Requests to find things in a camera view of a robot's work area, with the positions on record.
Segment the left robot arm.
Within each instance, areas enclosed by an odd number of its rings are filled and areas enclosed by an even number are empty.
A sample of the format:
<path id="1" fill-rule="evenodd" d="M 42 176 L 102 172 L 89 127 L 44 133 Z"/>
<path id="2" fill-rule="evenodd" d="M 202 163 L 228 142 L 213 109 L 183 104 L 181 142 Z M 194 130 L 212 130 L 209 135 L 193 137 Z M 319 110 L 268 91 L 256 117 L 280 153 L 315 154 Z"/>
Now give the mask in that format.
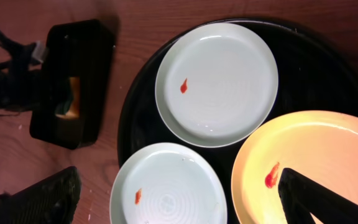
<path id="1" fill-rule="evenodd" d="M 23 112 L 40 105 L 41 65 L 47 48 L 40 42 L 23 45 L 0 31 L 0 110 Z"/>

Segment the green and yellow sponge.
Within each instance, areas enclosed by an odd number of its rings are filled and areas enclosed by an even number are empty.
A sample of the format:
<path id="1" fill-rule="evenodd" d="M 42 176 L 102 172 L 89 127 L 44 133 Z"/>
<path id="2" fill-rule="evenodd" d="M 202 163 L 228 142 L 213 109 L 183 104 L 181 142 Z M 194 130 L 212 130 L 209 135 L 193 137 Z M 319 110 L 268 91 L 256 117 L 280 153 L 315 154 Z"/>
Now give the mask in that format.
<path id="1" fill-rule="evenodd" d="M 70 77 L 59 87 L 59 97 L 55 116 L 61 119 L 78 119 L 80 117 L 80 78 Z"/>

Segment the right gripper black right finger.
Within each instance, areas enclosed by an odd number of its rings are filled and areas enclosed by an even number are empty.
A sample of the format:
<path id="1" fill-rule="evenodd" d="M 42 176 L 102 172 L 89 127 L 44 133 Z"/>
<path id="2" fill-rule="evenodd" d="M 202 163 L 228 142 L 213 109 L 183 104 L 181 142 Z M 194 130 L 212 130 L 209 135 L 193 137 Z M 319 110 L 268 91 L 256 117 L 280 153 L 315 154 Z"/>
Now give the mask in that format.
<path id="1" fill-rule="evenodd" d="M 288 224 L 358 223 L 358 205 L 299 172 L 284 168 L 278 194 Z"/>

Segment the yellow plate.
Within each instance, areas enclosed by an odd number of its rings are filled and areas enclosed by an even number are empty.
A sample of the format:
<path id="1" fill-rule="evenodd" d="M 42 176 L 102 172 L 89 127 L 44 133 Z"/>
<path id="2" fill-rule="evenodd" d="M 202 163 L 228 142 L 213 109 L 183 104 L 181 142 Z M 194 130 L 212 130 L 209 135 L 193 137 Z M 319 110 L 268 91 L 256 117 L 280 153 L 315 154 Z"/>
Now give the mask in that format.
<path id="1" fill-rule="evenodd" d="M 286 223 L 278 194 L 284 168 L 358 205 L 358 117 L 301 111 L 252 133 L 232 169 L 232 201 L 240 223 Z"/>

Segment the light blue plate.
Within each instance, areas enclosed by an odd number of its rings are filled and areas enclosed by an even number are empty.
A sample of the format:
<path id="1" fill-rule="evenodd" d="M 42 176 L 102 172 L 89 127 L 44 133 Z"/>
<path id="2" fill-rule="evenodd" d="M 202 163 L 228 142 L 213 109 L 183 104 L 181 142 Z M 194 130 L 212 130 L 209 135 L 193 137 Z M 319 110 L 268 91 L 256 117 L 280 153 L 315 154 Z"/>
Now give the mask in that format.
<path id="1" fill-rule="evenodd" d="M 218 22 L 197 27 L 167 51 L 155 102 L 179 139 L 217 148 L 239 142 L 270 114 L 278 93 L 271 49 L 255 32 Z"/>
<path id="2" fill-rule="evenodd" d="M 222 184 L 192 149 L 169 142 L 135 152 L 111 190 L 112 224 L 227 223 Z"/>

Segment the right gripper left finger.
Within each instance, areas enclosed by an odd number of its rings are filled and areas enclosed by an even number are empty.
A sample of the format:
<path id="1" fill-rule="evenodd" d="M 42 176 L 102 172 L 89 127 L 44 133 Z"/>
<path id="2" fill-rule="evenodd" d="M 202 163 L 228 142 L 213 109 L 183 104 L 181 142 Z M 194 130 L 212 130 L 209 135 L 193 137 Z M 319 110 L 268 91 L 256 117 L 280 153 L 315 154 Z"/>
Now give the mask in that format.
<path id="1" fill-rule="evenodd" d="M 0 224 L 71 224 L 80 193 L 78 170 L 67 167 L 16 194 L 0 194 Z"/>

